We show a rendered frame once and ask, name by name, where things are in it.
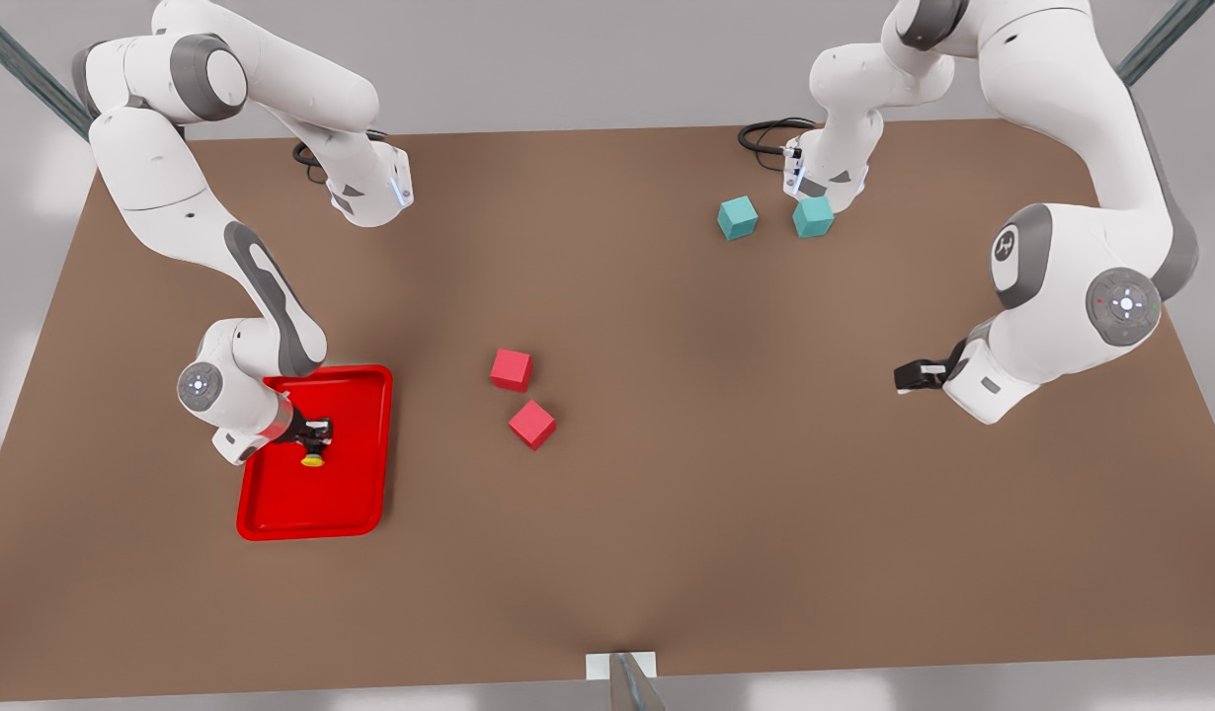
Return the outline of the red plastic tray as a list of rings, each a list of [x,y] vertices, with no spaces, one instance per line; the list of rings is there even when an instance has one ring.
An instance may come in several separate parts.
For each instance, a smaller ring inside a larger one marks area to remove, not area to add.
[[[392,377],[380,363],[323,367],[307,378],[270,377],[307,416],[335,425],[322,465],[304,448],[270,444],[247,459],[236,527],[247,540],[368,534],[380,521],[389,451]]]

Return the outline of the teal cube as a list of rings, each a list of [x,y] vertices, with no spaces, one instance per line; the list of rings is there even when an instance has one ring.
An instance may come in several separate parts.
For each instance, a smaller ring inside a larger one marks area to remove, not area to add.
[[[717,225],[725,239],[739,239],[752,235],[758,220],[761,218],[748,197],[727,199],[717,210]]]
[[[835,213],[827,197],[804,197],[793,207],[792,220],[797,237],[821,237],[832,228]]]

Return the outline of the red cube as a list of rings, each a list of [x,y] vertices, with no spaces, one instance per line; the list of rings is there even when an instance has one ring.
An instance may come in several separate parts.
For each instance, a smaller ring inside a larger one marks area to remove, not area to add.
[[[527,352],[498,350],[495,354],[490,380],[501,390],[526,393],[532,373],[532,359]]]
[[[510,431],[525,442],[527,448],[539,450],[550,435],[556,431],[556,419],[547,410],[541,408],[535,400],[526,401],[516,414],[513,414],[508,425]]]

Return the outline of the silver frame post with foot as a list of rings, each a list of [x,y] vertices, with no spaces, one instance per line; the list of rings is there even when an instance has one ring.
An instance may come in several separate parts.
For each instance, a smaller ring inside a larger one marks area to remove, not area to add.
[[[667,711],[652,679],[657,678],[654,651],[586,654],[586,679],[608,679],[610,711]]]

